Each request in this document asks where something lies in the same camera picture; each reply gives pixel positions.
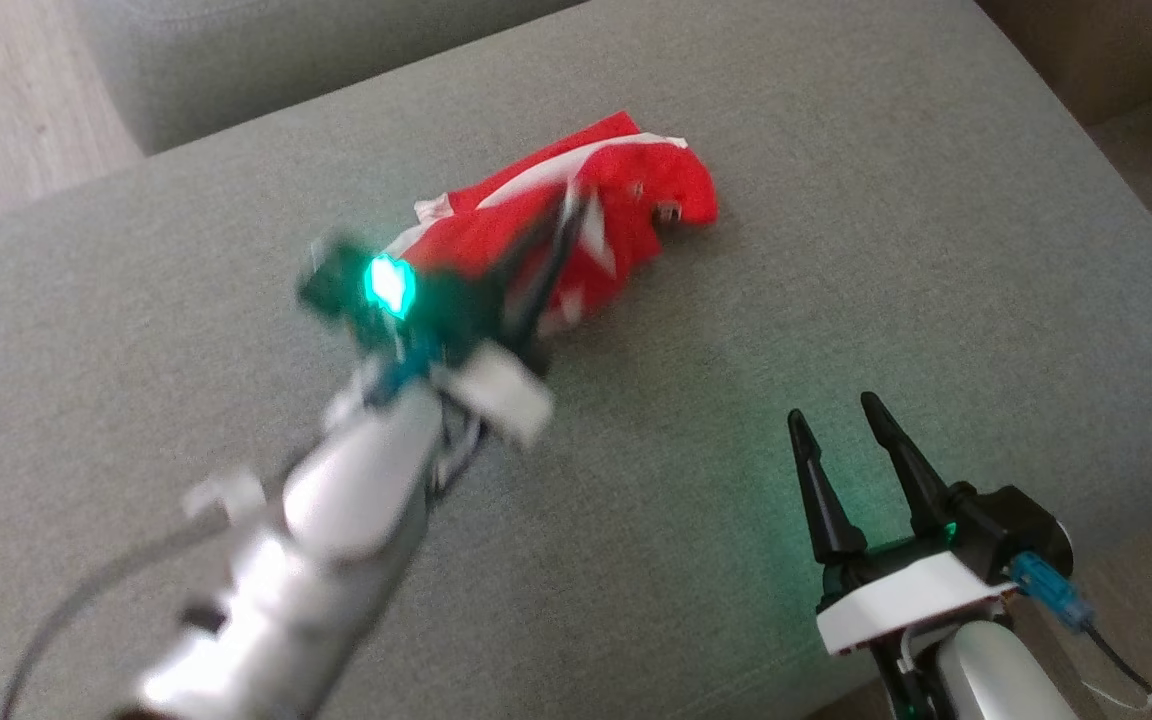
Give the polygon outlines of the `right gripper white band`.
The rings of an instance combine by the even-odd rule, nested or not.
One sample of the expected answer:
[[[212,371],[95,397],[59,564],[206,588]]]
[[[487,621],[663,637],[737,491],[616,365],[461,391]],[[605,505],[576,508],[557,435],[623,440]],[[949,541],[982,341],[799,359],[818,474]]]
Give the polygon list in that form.
[[[969,568],[965,535],[946,505],[948,487],[878,393],[861,392],[876,442],[890,456],[916,538],[867,553],[867,537],[847,516],[823,467],[823,450],[799,409],[788,437],[814,561],[823,564],[823,600],[814,626],[828,655],[846,655],[914,626],[995,602],[1016,584]]]

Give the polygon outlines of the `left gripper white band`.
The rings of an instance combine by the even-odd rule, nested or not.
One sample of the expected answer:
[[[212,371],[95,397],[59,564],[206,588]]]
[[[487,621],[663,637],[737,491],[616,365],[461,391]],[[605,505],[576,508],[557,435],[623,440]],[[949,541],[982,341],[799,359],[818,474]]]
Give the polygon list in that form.
[[[513,442],[538,442],[554,411],[552,393],[499,341],[495,323],[521,323],[521,344],[531,344],[577,252],[604,268],[604,223],[598,196],[563,184],[482,285],[420,273],[399,258],[376,260],[376,309],[392,324],[404,364]]]

